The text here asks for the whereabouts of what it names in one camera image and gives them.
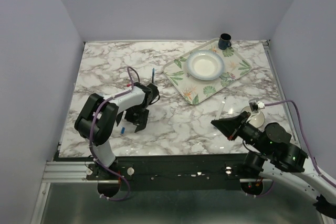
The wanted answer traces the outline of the white marker pen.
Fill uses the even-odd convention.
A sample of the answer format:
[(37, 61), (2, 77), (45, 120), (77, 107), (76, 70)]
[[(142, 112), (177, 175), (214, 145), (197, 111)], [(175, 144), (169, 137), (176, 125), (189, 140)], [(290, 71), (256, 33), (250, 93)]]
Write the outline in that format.
[(220, 107), (219, 107), (219, 109), (218, 109), (218, 113), (217, 113), (217, 119), (220, 119), (221, 117), (221, 114), (222, 114), (222, 112), (223, 112), (223, 109), (224, 109), (224, 107), (225, 107), (225, 103), (226, 103), (226, 97), (224, 97), (224, 99), (223, 99), (223, 101), (221, 102), (221, 104), (220, 104)]

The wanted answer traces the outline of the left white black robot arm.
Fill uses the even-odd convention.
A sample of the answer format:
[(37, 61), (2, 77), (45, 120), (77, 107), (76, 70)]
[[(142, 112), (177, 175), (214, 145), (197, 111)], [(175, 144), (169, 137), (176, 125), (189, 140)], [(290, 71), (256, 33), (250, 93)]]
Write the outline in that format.
[(114, 161), (116, 156), (109, 143), (113, 127), (121, 119), (136, 126), (135, 132), (146, 128), (148, 106), (160, 99), (158, 87), (152, 83), (144, 86), (136, 82), (131, 90), (115, 95), (113, 98), (94, 93), (89, 96), (75, 121), (75, 130), (81, 137), (89, 140), (91, 155), (99, 163), (98, 173), (104, 179), (116, 175)]

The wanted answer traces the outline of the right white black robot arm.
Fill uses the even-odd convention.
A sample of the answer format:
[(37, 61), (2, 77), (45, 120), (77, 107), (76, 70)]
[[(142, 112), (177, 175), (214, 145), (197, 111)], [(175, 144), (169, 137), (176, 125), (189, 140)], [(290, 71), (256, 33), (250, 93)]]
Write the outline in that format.
[(233, 118), (212, 120), (228, 140), (240, 137), (251, 145), (241, 165), (249, 178), (262, 176), (283, 183), (315, 200), (316, 210), (335, 218), (335, 179), (324, 173), (300, 147), (290, 142), (291, 134), (278, 123), (269, 123), (260, 131), (249, 123), (251, 114), (242, 112)]

